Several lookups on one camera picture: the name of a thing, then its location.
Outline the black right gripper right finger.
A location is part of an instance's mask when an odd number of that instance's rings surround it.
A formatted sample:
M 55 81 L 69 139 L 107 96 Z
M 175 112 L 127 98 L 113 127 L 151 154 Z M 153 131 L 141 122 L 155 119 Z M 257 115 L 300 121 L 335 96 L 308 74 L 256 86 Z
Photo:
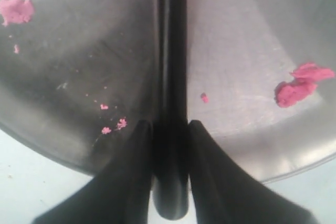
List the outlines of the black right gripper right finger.
M 198 223 L 317 223 L 308 210 L 253 179 L 214 141 L 204 125 L 188 125 L 189 171 Z

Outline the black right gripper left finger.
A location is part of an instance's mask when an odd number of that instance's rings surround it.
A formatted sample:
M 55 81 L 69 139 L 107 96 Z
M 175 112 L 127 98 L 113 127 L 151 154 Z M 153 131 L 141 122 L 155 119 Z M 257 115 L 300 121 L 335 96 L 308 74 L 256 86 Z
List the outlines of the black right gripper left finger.
M 82 189 L 34 223 L 147 223 L 151 125 L 139 121 L 120 153 Z

